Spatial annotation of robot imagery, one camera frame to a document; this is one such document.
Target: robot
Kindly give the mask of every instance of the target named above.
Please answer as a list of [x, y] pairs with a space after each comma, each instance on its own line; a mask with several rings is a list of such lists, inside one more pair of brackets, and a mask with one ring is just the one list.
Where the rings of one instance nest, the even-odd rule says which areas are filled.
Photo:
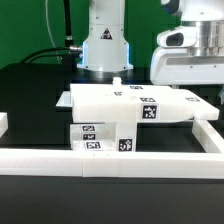
[[133, 69], [124, 39], [124, 8], [125, 0], [90, 0], [89, 36], [78, 68], [101, 77]]
[[[224, 1], [161, 0], [181, 25], [160, 33], [152, 58], [155, 85], [224, 84]], [[223, 90], [220, 93], [223, 102]]]

